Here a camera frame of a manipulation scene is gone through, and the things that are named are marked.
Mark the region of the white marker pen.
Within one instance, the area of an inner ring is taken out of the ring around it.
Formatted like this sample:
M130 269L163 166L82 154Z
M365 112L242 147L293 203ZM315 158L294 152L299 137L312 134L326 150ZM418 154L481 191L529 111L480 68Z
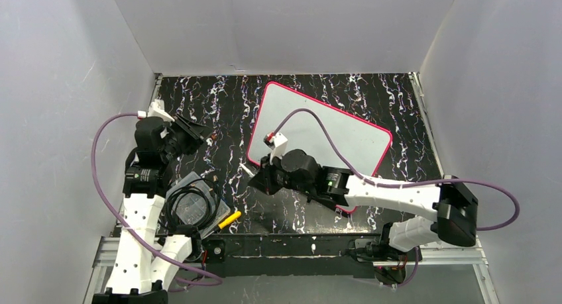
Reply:
M249 175L249 177L255 176L254 172L250 168L248 168L245 164L240 163L239 166L245 173Z

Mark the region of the pink framed whiteboard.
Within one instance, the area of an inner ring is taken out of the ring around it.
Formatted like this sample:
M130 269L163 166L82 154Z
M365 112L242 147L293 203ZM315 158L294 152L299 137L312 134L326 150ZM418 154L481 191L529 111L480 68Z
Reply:
M247 151L258 167L270 154L264 137L271 132L288 139L284 154L303 150L322 166L356 176L373 176L392 143L389 130L276 82L266 84Z

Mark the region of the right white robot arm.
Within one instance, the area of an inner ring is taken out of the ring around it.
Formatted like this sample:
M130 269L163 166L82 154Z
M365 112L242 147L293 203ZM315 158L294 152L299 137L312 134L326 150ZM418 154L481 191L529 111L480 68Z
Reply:
M291 150L263 157L249 185L267 195L291 189L344 211L374 206L410 213L413 218L387 224L382 233L381 245L398 252L437 241L476 244L478 199L456 178L423 185L356 176L347 168L322 166L303 150Z

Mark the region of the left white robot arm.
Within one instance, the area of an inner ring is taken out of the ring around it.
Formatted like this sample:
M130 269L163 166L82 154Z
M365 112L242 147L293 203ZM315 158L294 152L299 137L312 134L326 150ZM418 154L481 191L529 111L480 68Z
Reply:
M170 284L193 251L193 229L170 235L161 250L154 248L156 229L172 178L170 163L194 154L212 129L181 116L136 117L137 146L125 168L123 212L109 202L97 177L100 131L91 148L94 186L122 226L113 270L93 303L167 303Z

